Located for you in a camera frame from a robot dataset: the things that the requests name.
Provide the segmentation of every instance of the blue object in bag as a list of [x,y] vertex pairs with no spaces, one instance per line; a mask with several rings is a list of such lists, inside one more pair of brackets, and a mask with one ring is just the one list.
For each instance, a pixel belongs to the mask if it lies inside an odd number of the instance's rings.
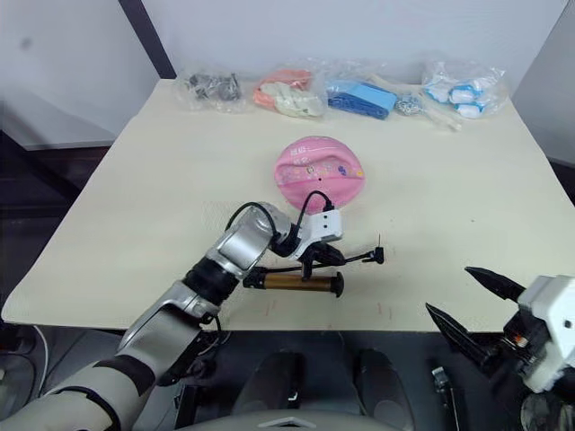
[[394,108],[397,96],[373,84],[349,80],[333,80],[327,85],[328,104],[375,119],[385,119]]

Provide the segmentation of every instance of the table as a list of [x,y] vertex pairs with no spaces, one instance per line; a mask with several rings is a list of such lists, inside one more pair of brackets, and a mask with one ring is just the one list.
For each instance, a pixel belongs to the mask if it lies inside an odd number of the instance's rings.
[[[362,162],[366,187],[342,209],[346,255],[376,245],[387,262],[350,264],[343,296],[248,290],[225,303],[233,330],[437,330],[426,302],[471,330],[496,331],[516,309],[465,266],[523,285],[575,273],[575,210],[512,104],[461,132],[425,119],[331,111],[188,112],[171,81],[128,123],[2,311],[9,322],[124,329],[198,261],[243,202],[296,218],[273,180],[284,147],[332,136]],[[267,256],[264,265],[283,265]]]

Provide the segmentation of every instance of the pink object in bag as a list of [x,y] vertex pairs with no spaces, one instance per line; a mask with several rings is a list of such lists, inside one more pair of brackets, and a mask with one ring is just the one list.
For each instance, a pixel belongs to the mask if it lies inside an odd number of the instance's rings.
[[[325,193],[335,207],[350,202],[363,189],[365,174],[358,158],[342,142],[327,136],[303,137],[279,156],[274,172],[287,201],[301,209],[313,190]],[[323,198],[313,195],[306,213],[323,209]]]

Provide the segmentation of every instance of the beige table surface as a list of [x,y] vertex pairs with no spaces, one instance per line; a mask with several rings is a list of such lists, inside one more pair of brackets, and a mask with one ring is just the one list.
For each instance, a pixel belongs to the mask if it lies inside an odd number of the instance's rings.
[[367,175],[342,209],[344,238],[334,245],[365,251],[381,233],[387,262],[343,268],[340,299],[238,286],[222,312],[227,329],[436,330],[424,307],[431,302],[472,330],[501,330],[514,304],[482,289],[465,266],[524,285],[539,274],[575,274],[575,209],[511,104],[450,133],[398,115],[378,121],[334,111],[320,122],[257,109],[186,112],[171,82],[161,81],[2,317],[127,328],[202,257],[243,202],[268,201],[296,217],[273,165],[309,135],[346,143]]

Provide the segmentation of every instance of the white wall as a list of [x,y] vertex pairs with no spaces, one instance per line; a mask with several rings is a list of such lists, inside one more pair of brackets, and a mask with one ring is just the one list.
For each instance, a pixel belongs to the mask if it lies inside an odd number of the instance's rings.
[[261,72],[291,57],[384,58],[418,82],[430,51],[508,70],[514,90],[567,0],[144,0],[176,70]]
[[547,157],[575,164],[575,2],[565,8],[513,102]]
[[37,148],[108,144],[158,75],[116,0],[2,0],[3,129]]

